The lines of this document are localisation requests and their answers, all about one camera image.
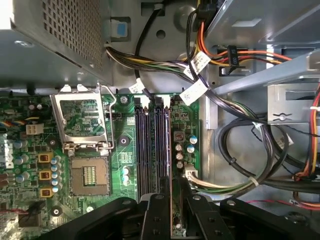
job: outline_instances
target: capacitor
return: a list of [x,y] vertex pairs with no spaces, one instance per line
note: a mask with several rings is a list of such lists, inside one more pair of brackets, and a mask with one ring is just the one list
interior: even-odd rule
[[51,180],[51,185],[52,186],[57,186],[59,184],[58,180],[57,179],[52,179]]
[[181,145],[180,143],[178,143],[178,144],[175,145],[175,150],[176,150],[176,151],[180,152],[180,151],[182,151],[182,149],[183,149],[183,148],[182,148],[182,145]]
[[29,178],[30,178],[30,174],[27,171],[24,171],[23,173],[15,177],[15,181],[20,184],[20,183],[23,183],[24,181],[27,181]]
[[5,179],[7,179],[8,177],[9,177],[8,173],[2,173],[2,174],[0,174],[0,181],[1,181],[1,180],[5,180]]
[[15,165],[22,165],[22,164],[26,163],[28,160],[29,160],[28,155],[22,154],[21,156],[18,156],[14,160],[14,164]]
[[173,217],[173,224],[176,229],[180,229],[182,227],[180,219],[177,216]]
[[90,212],[92,212],[93,210],[95,210],[93,206],[88,206],[85,211],[86,211],[87,213],[90,213]]
[[182,159],[184,159],[184,156],[182,155],[181,152],[178,152],[178,153],[175,155],[175,158],[176,158],[177,160],[182,160]]
[[25,148],[28,145],[28,141],[27,140],[15,140],[13,143],[13,147],[15,149],[22,149]]
[[58,162],[57,164],[54,164],[54,165],[51,166],[51,171],[52,171],[52,172],[56,172],[56,171],[58,171],[60,168],[61,168],[61,163]]
[[51,174],[51,178],[52,179],[56,179],[57,177],[59,177],[61,175],[61,171],[58,170],[58,171],[54,171],[52,174]]
[[195,146],[193,146],[192,144],[188,144],[186,146],[186,151],[190,154],[193,154],[195,152]]
[[58,183],[57,186],[52,187],[52,192],[57,193],[62,189],[63,185],[61,183]]
[[198,138],[195,135],[189,136],[189,142],[191,144],[196,144],[198,142]]
[[61,161],[62,157],[60,157],[59,155],[57,156],[54,156],[52,159],[51,159],[51,164],[57,164]]
[[129,177],[127,175],[122,176],[122,183],[126,187],[129,185]]
[[178,169],[182,169],[182,168],[184,167],[184,163],[183,163],[182,161],[178,161],[178,162],[176,163],[176,167],[177,167]]
[[35,105],[33,105],[33,104],[30,104],[29,105],[29,110],[35,110],[36,109],[36,106]]
[[129,168],[127,168],[126,166],[124,166],[124,167],[122,168],[122,174],[123,174],[123,175],[128,175],[128,174],[129,174]]
[[8,180],[2,180],[0,181],[0,188],[6,187],[9,185],[9,181]]

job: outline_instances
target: ram slot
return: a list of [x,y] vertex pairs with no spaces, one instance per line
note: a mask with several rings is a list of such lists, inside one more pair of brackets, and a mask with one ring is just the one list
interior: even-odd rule
[[150,115],[146,114],[141,107],[137,107],[135,109],[135,136],[138,199],[144,194],[153,192],[150,129]]
[[154,110],[156,191],[160,191],[160,179],[168,176],[170,145],[170,111],[157,107]]

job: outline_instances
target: ventilated metal panel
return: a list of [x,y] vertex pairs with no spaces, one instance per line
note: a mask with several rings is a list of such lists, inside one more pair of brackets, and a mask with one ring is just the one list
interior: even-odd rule
[[100,0],[42,0],[44,29],[103,70]]

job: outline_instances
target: screw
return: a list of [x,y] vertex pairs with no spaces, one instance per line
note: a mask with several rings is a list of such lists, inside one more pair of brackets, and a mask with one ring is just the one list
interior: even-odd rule
[[131,203],[130,200],[124,200],[124,201],[122,202],[123,205],[129,205],[130,203]]
[[122,104],[126,104],[126,103],[128,103],[128,98],[126,96],[122,96],[122,97],[120,97],[120,102]]
[[34,47],[33,43],[28,42],[28,41],[17,40],[17,41],[14,41],[14,43],[21,46],[21,47],[24,47],[24,48],[33,48]]
[[194,196],[193,196],[193,199],[194,199],[194,200],[200,200],[200,199],[201,199],[201,196],[199,196],[199,195],[194,195]]
[[284,121],[284,120],[286,120],[286,116],[284,114],[280,114],[279,119],[281,121]]
[[158,200],[163,199],[163,198],[164,198],[164,196],[163,196],[163,195],[161,195],[161,194],[159,194],[159,195],[155,196],[155,199],[158,199]]
[[232,200],[226,201],[226,204],[228,204],[230,206],[235,206],[236,205],[236,203],[234,201],[232,201]]

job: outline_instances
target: white label tag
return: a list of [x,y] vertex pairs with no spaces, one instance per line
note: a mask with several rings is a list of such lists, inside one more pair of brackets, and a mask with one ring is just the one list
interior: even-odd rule
[[[200,51],[191,60],[191,65],[193,66],[195,73],[198,75],[202,71],[202,69],[204,69],[208,65],[210,61],[211,58],[207,56],[203,51]],[[187,75],[190,79],[194,80],[189,66],[185,68],[183,73]]]
[[185,105],[189,106],[198,98],[200,98],[208,88],[199,79],[191,87],[180,94],[180,98],[184,101]]
[[136,84],[129,87],[132,94],[142,94],[142,90],[145,88],[140,78],[136,79]]
[[[287,136],[288,136],[288,140],[289,140],[289,146],[294,144],[294,141],[291,139],[291,137],[288,134],[287,134]],[[279,147],[281,149],[284,149],[284,147],[285,147],[285,139],[284,139],[283,136],[280,137],[279,139],[277,139],[276,143],[279,145]]]

